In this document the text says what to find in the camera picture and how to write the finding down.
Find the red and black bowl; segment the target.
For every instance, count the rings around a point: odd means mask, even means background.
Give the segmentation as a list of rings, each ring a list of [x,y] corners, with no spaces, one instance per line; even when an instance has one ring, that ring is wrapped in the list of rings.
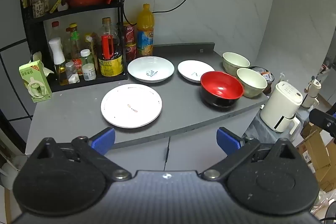
[[[227,73],[211,71],[201,77],[201,98],[211,106],[231,107],[243,94],[243,85]]]

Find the cream bowl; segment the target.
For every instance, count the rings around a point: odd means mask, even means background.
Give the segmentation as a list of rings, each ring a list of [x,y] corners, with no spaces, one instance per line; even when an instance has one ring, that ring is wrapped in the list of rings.
[[[261,94],[267,87],[268,83],[264,77],[252,69],[239,68],[236,71],[237,79],[244,87],[243,96],[253,98]]]
[[[238,69],[250,67],[250,61],[238,53],[224,52],[222,57],[224,70],[234,77],[237,76]]]

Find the small white Bakery plate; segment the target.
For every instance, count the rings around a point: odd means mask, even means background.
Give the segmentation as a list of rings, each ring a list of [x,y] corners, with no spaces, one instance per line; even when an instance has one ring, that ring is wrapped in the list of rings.
[[[212,66],[198,60],[185,60],[178,64],[180,75],[188,81],[197,84],[201,82],[203,74],[214,70]]]

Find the white plate Sweet print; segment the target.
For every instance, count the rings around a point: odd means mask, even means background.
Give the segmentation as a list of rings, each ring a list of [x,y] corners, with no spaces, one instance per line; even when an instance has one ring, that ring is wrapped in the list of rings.
[[[156,56],[139,57],[129,63],[128,73],[144,83],[160,83],[174,74],[175,67],[167,59]]]

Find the small white appliance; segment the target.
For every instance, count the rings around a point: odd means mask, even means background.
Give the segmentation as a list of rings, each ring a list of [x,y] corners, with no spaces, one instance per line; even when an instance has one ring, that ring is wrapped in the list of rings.
[[[319,104],[317,99],[318,93],[321,90],[321,83],[317,79],[310,81],[308,88],[306,89],[306,96],[303,100],[302,107],[309,109],[315,108]]]

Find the cardboard boxes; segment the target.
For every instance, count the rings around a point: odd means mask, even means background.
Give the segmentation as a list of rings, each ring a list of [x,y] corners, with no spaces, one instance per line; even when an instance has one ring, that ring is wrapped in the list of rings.
[[[325,192],[335,189],[335,139],[318,126],[308,123],[297,149]]]

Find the large flat white plate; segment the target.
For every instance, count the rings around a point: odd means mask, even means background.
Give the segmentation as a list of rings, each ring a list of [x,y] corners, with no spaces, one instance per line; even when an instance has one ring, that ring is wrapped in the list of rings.
[[[124,84],[110,90],[101,101],[101,113],[110,124],[125,129],[146,126],[162,111],[162,98],[141,84]]]

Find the white electric kettle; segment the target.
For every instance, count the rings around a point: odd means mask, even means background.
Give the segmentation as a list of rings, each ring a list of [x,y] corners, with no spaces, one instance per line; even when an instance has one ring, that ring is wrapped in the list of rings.
[[[293,122],[289,135],[293,135],[301,122],[296,117],[303,102],[303,96],[293,85],[286,81],[276,84],[274,91],[260,111],[261,120],[273,131],[282,133]]]

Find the white lid seasoning jar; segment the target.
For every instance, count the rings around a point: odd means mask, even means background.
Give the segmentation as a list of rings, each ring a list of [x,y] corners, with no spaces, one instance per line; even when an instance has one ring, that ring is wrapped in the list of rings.
[[[96,68],[93,56],[89,49],[81,50],[81,69],[85,81],[92,81],[96,79]]]

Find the pot with plastic bags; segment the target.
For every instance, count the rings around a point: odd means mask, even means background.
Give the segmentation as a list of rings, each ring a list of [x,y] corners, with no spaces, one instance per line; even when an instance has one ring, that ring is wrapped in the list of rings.
[[[272,84],[274,82],[274,75],[268,71],[267,69],[263,68],[263,67],[258,67],[258,66],[251,66],[249,67],[250,69],[252,69],[253,71],[256,71],[258,73],[260,73],[260,75],[262,75],[262,77],[264,77],[264,79],[267,82],[267,87],[265,88],[265,90],[263,91],[263,93],[265,95],[269,95],[272,92]]]

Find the small clear spice jar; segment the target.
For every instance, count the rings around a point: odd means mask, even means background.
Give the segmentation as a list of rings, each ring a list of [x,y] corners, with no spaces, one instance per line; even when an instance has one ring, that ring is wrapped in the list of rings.
[[[66,63],[66,74],[69,84],[76,84],[80,82],[79,75],[73,61]]]

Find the green carton box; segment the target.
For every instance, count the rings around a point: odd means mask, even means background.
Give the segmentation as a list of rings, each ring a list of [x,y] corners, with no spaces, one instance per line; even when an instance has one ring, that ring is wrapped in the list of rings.
[[[52,91],[44,73],[44,68],[40,60],[19,67],[19,74],[34,103],[49,100],[52,97]]]

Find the red can upper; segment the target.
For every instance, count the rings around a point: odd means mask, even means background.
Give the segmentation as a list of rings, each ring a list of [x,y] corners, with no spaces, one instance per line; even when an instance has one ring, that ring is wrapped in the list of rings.
[[[131,25],[127,22],[123,23],[124,27],[124,40],[126,44],[134,44],[135,43],[135,32],[134,25]]]

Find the orange juice bottle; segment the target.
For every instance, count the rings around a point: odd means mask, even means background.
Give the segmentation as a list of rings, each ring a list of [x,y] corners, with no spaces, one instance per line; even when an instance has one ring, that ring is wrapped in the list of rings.
[[[150,11],[148,3],[143,4],[142,11],[137,16],[137,55],[153,55],[153,38],[154,38],[155,19]]]

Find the black metal shelf rack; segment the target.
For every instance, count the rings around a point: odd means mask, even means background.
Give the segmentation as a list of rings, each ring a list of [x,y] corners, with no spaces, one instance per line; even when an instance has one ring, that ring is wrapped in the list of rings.
[[[123,40],[123,0],[106,0],[102,5],[71,8],[66,0],[21,0],[22,19],[27,43],[31,53],[40,53],[45,67],[52,70],[47,78],[53,92],[103,84],[127,79],[125,43]],[[100,53],[100,36],[102,18],[110,17],[118,30],[120,46],[123,53],[123,72],[114,77],[104,77],[100,72],[98,61]],[[52,38],[52,26],[57,23],[57,35],[62,38],[62,52],[66,62],[72,61],[70,24],[77,23],[82,50],[89,49],[92,53],[96,79],[61,86],[56,74],[49,41]]]

